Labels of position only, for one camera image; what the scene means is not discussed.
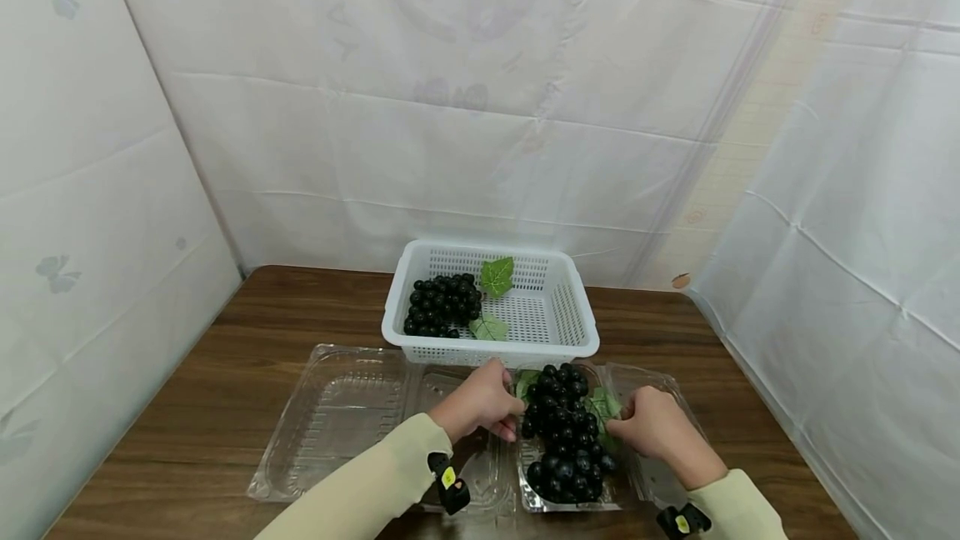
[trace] grape bunch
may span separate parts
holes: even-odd
[[[543,440],[541,460],[527,468],[527,483],[552,503],[594,503],[603,479],[617,462],[598,441],[600,426],[588,412],[587,378],[570,363],[547,365],[526,391],[528,402],[520,435]]]
[[[459,273],[414,282],[403,332],[407,336],[460,338],[460,332],[450,326],[466,326],[480,318],[483,295],[474,281],[472,273]]]

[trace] clear plastic container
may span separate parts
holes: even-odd
[[[267,502],[297,500],[402,421],[436,406],[470,371],[412,364],[398,350],[316,346],[247,495]],[[470,490],[465,513],[500,513],[511,494],[507,460],[501,441],[486,430],[454,446],[453,468]],[[419,508],[443,510],[433,490]]]
[[[617,394],[617,400],[625,403],[633,389],[642,386],[655,388],[671,393],[677,399],[687,417],[700,430],[693,413],[690,413],[687,401],[683,400],[676,381],[673,377],[655,371],[607,363],[596,366],[590,362],[574,362],[587,378],[590,393],[597,387],[606,388]],[[538,366],[520,367],[523,369],[539,369]],[[527,513],[581,513],[582,511],[612,511],[636,508],[641,501],[655,503],[657,508],[665,508],[668,504],[682,507],[687,503],[686,490],[677,480],[668,465],[657,459],[639,457],[636,452],[617,444],[613,454],[617,459],[619,469],[615,474],[605,478],[604,491],[597,502],[580,502],[576,504],[560,504],[544,500],[531,488],[527,482],[526,471],[530,463],[536,462],[543,456],[543,442],[539,438],[517,441],[517,475],[519,477],[520,503]]]

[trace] grape leaf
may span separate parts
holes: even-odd
[[[620,416],[621,407],[617,396],[608,392],[606,388],[598,387],[593,389],[593,396],[587,397],[585,402],[587,403],[587,411],[593,413],[598,424],[600,424],[600,433],[597,435],[597,439],[608,451],[613,452],[614,441],[607,433],[606,424],[608,419],[617,419]]]
[[[500,321],[491,314],[482,312],[479,319],[470,321],[470,332],[478,340],[505,340],[510,326],[506,321]]]
[[[484,261],[480,267],[480,286],[487,290],[491,298],[500,298],[513,288],[513,257],[498,258],[497,261]]]
[[[530,401],[527,400],[527,390],[529,390],[533,384],[537,383],[537,380],[539,380],[539,371],[536,369],[521,371],[517,376],[517,398],[523,399],[525,403],[530,403]]]

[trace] sleeve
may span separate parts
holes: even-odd
[[[703,540],[786,540],[777,511],[739,469],[690,492],[689,500],[713,523]]]
[[[429,453],[453,454],[450,438],[426,413],[397,426],[287,507],[257,540],[371,540],[433,484]]]

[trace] basket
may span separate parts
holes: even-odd
[[[485,261],[513,257],[513,288],[484,299],[484,311],[510,325],[506,342],[477,340],[466,327],[460,338],[406,336],[403,320],[414,282],[437,275],[472,273]],[[388,343],[412,363],[477,366],[499,357],[507,368],[559,364],[592,356],[600,337],[573,259],[562,252],[474,246],[450,242],[407,244],[393,274],[381,326]]]

